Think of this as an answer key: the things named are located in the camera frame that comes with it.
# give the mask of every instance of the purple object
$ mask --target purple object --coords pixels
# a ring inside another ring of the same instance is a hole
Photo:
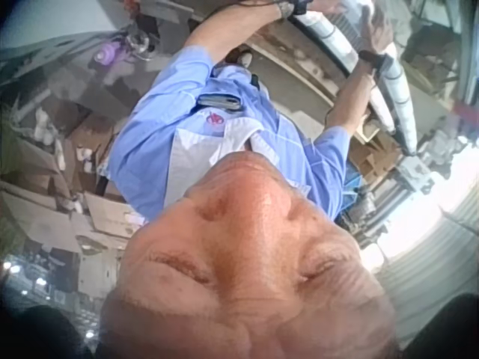
[[[103,44],[100,51],[95,54],[95,61],[104,66],[111,65],[117,57],[117,51],[121,48],[121,44],[117,41]]]

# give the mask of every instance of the cardboard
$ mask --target cardboard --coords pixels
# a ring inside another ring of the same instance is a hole
[[[128,239],[97,232],[91,217],[72,212],[70,221],[76,236],[89,238],[107,248],[125,250]]]
[[[24,200],[30,200],[31,202],[39,204],[43,207],[53,210],[57,209],[57,203],[53,197],[27,191],[26,189],[2,181],[0,181],[0,189],[10,194],[14,194],[17,197],[23,198]]]
[[[109,200],[114,200],[115,202],[126,203],[125,198],[120,193],[120,191],[118,191],[118,188],[115,186],[113,181],[108,182],[103,197]]]
[[[51,95],[42,101],[41,105],[61,134],[71,133],[78,125],[79,110],[74,102]]]
[[[73,149],[89,148],[93,151],[95,165],[105,154],[113,138],[115,123],[107,117],[91,114],[68,136]]]
[[[378,132],[367,145],[352,138],[348,159],[358,168],[365,182],[373,185],[394,168],[400,154],[396,142],[389,135]]]
[[[52,248],[81,253],[68,215],[0,192],[1,199],[32,241]]]
[[[21,188],[44,195],[48,195],[51,191],[51,186],[54,185],[52,176],[35,173],[34,171],[20,173],[16,184]]]
[[[115,250],[81,255],[78,291],[92,298],[106,298],[118,278],[118,253]]]
[[[144,218],[130,205],[85,193],[91,218],[97,230],[124,238],[131,238],[144,223]]]
[[[28,168],[37,168],[50,173],[56,193],[62,197],[71,198],[67,181],[58,169],[55,156],[21,139],[18,139],[18,144],[23,163]]]

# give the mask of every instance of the light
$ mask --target light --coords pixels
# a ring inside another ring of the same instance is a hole
[[[38,284],[39,286],[45,286],[46,280],[44,280],[43,278],[38,278],[35,283]]]
[[[464,200],[471,189],[477,185],[479,149],[468,145],[461,153],[454,155],[451,164],[451,176],[447,180],[437,181],[430,196],[446,212],[453,212]]]
[[[12,273],[12,274],[19,273],[21,269],[22,269],[22,267],[20,267],[20,266],[12,266],[10,268],[10,273]]]
[[[361,261],[368,271],[374,271],[384,264],[384,256],[378,245],[372,244],[361,251]]]
[[[459,136],[457,138],[457,140],[461,143],[461,144],[467,144],[469,142],[469,140],[467,139],[466,136]]]
[[[392,259],[412,250],[437,225],[442,214],[431,196],[417,193],[396,208],[377,240],[382,252]]]

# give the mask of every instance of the hand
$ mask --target hand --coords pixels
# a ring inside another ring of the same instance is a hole
[[[344,6],[340,0],[313,0],[308,5],[309,11],[317,11],[318,13],[342,13]]]
[[[391,23],[379,6],[376,6],[374,16],[371,16],[368,6],[362,8],[361,34],[364,40],[364,50],[376,54],[382,54],[394,40]]]

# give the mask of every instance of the nose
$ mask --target nose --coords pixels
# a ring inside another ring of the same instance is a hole
[[[267,172],[238,171],[219,196],[225,205],[216,223],[222,238],[216,256],[222,293],[235,306],[246,304],[253,311],[261,303],[281,303],[291,294],[295,263],[291,245],[297,234],[288,219],[292,190]]]

